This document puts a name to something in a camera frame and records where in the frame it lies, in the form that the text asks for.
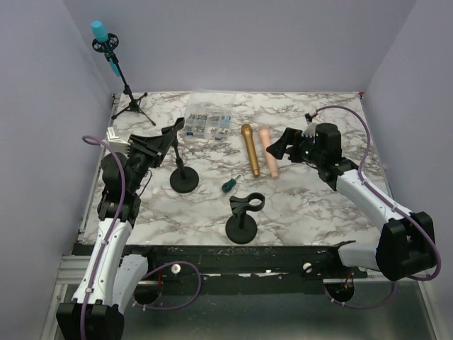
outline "screwdriver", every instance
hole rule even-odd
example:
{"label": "screwdriver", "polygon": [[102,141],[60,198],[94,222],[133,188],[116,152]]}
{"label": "screwdriver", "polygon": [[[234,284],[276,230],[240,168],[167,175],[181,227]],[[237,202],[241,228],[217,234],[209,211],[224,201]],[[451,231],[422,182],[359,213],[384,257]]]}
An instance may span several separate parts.
{"label": "screwdriver", "polygon": [[232,188],[236,185],[236,181],[238,180],[239,177],[241,177],[241,175],[237,176],[236,178],[230,179],[229,181],[224,183],[224,185],[222,186],[222,191],[224,193],[228,193],[229,191],[231,191]]}

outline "gold microphone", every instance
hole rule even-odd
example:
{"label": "gold microphone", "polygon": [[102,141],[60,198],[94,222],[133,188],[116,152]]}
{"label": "gold microphone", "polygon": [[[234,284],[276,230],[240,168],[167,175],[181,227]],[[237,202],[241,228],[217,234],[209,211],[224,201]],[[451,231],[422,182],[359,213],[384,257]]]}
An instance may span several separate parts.
{"label": "gold microphone", "polygon": [[258,165],[258,158],[256,156],[255,144],[253,143],[253,130],[250,124],[244,124],[241,127],[241,135],[246,142],[246,149],[248,160],[250,161],[250,168],[252,169],[253,177],[260,176],[260,166]]}

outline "gray wall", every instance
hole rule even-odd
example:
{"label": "gray wall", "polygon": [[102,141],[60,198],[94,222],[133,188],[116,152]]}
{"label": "gray wall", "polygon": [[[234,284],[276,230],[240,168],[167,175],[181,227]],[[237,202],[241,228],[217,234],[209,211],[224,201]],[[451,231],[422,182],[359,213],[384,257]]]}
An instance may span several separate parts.
{"label": "gray wall", "polygon": [[419,0],[365,94],[365,112],[397,200],[435,221],[433,281],[453,334],[453,1]]}
{"label": "gray wall", "polygon": [[[64,0],[118,35],[133,91],[362,91],[414,0]],[[102,55],[111,90],[122,90]]]}
{"label": "gray wall", "polygon": [[3,1],[0,46],[0,338],[39,339],[111,97],[60,0]]}

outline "tripod stand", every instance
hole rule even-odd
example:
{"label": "tripod stand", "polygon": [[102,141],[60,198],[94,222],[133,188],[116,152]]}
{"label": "tripod stand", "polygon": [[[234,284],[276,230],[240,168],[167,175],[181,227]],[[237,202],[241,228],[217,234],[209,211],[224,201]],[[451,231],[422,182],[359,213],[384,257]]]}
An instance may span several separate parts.
{"label": "tripod stand", "polygon": [[118,73],[120,75],[122,82],[125,85],[125,89],[124,89],[123,93],[128,95],[130,98],[129,105],[126,108],[122,109],[120,112],[113,115],[112,119],[116,119],[119,115],[121,115],[122,113],[124,113],[126,111],[136,112],[141,115],[144,115],[151,122],[152,125],[156,126],[156,123],[150,117],[148,117],[148,115],[146,115],[146,113],[140,108],[142,99],[144,97],[148,96],[148,93],[145,92],[139,98],[134,98],[134,96],[132,95],[132,90],[130,89],[129,84],[126,82],[126,78],[121,71],[120,65],[118,64],[118,58],[116,57],[116,54],[113,52],[113,50],[118,46],[118,37],[112,33],[109,33],[106,38],[107,39],[105,39],[104,41],[99,41],[99,39],[94,39],[91,45],[93,46],[93,49],[96,52],[103,53],[105,55],[105,58],[107,59],[108,62],[110,62],[110,65],[113,68],[113,70],[117,71],[115,73]]}

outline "metal floor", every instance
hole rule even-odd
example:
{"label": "metal floor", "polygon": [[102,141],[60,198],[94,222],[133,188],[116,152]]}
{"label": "metal floor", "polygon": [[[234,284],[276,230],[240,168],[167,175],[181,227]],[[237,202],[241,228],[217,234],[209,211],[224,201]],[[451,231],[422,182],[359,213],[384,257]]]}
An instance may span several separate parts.
{"label": "metal floor", "polygon": [[[351,302],[369,305],[389,294],[390,284],[356,284]],[[163,297],[180,304],[188,297]],[[132,307],[125,312],[124,340],[430,340],[436,339],[416,282],[399,283],[388,305],[351,310],[322,295],[201,295],[172,312]]]}

